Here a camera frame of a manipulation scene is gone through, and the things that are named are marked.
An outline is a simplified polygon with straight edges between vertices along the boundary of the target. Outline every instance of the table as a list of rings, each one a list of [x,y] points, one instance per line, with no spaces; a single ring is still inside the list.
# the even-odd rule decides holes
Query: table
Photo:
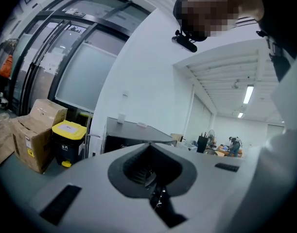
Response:
[[[222,147],[223,146],[219,146],[218,149],[217,149],[217,152],[225,154],[225,155],[229,155],[229,151],[222,150]],[[239,154],[238,157],[241,158],[242,150],[239,150],[238,154]]]

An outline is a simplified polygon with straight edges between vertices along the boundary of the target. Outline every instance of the fluorescent light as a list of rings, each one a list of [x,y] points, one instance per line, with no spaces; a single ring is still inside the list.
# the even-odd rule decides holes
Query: fluorescent light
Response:
[[[254,90],[254,86],[252,85],[247,86],[244,103],[249,103],[253,90]]]

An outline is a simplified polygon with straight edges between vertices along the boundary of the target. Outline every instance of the white wall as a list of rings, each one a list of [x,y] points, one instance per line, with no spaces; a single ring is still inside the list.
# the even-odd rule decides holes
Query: white wall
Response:
[[[209,132],[211,112],[203,105],[197,96],[194,96],[192,111],[188,120],[188,125],[184,138],[188,142],[197,141],[201,133]]]
[[[234,136],[242,140],[243,149],[246,149],[266,142],[267,127],[266,122],[216,116],[213,129],[217,146],[225,144],[230,136]]]
[[[282,126],[268,124],[266,138],[270,139],[276,135],[282,134],[283,131],[284,131],[284,127]]]
[[[171,42],[176,24],[156,9],[131,35],[100,93],[91,132],[102,134],[106,118],[117,118],[123,91],[126,120],[144,122],[166,133],[184,133],[192,85],[171,64],[183,54]]]

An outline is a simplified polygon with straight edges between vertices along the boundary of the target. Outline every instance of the white machine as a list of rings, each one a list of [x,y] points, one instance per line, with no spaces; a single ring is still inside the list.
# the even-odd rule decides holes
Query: white machine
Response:
[[[297,184],[297,60],[272,98],[287,131],[244,159],[164,144],[105,153],[42,188],[33,220],[50,232],[254,231]]]

